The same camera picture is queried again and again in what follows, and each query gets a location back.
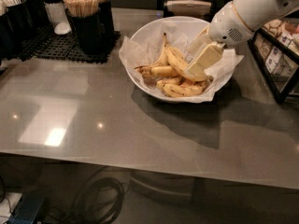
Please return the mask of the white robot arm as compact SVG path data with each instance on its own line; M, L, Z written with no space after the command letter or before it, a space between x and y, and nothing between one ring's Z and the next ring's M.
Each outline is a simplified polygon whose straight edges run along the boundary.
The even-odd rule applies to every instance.
M189 47L187 74L198 77L217 63L225 49L248 41L264 24L299 8L299 0L233 0L218 11Z

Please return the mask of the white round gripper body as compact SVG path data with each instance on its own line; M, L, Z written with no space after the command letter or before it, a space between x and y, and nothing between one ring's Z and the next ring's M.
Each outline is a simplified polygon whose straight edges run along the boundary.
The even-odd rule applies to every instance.
M209 37L235 48L253 37L253 32L241 19L232 2L227 3L213 17L208 28Z

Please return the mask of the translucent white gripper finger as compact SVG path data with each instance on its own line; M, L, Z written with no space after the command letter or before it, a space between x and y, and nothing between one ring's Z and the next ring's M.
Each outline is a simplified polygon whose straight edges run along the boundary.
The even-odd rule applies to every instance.
M188 60L195 60L199 57L206 58L212 54L211 44L213 40L208 31L209 26L207 25L187 47Z

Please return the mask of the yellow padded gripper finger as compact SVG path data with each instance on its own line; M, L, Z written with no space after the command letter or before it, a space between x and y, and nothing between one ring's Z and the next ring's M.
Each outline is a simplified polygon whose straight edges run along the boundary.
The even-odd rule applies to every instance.
M198 76L205 69L218 62L222 58L223 44L218 42L204 42L198 49L190 51L192 59L188 67L188 72Z

